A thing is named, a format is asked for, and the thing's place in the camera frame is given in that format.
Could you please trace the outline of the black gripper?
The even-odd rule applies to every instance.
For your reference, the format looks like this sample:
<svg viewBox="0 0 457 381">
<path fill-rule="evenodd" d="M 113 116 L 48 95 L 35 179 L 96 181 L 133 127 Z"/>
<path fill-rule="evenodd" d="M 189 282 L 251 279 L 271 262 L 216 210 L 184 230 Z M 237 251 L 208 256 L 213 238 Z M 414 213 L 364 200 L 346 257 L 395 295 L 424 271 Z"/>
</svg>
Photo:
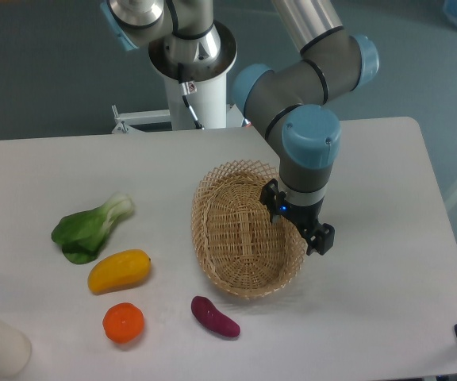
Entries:
<svg viewBox="0 0 457 381">
<path fill-rule="evenodd" d="M 259 201 L 267 208 L 270 223 L 280 218 L 291 222 L 301 233 L 307 244 L 306 255 L 314 252 L 323 256 L 334 244 L 335 229 L 330 224 L 321 224 L 318 220 L 323 201 L 309 205 L 297 206 L 285 200 L 286 194 L 279 190 L 278 180 L 271 179 L 260 193 Z"/>
</svg>

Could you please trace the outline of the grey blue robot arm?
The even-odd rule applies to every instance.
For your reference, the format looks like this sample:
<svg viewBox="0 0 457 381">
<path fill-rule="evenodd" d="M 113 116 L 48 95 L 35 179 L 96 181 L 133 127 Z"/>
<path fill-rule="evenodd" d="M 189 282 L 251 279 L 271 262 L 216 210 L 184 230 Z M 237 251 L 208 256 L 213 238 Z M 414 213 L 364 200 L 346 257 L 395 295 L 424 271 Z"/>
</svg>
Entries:
<svg viewBox="0 0 457 381">
<path fill-rule="evenodd" d="M 104 1 L 109 27 L 126 50 L 146 48 L 166 87 L 175 130 L 219 129 L 235 106 L 279 157 L 279 173 L 262 189 L 271 219 L 285 218 L 308 252 L 326 253 L 334 228 L 318 220 L 340 149 L 340 122 L 328 101 L 371 81 L 378 51 L 347 34 L 329 1 L 274 4 L 300 59 L 282 71 L 246 67 L 228 84 L 237 46 L 211 1 Z"/>
</svg>

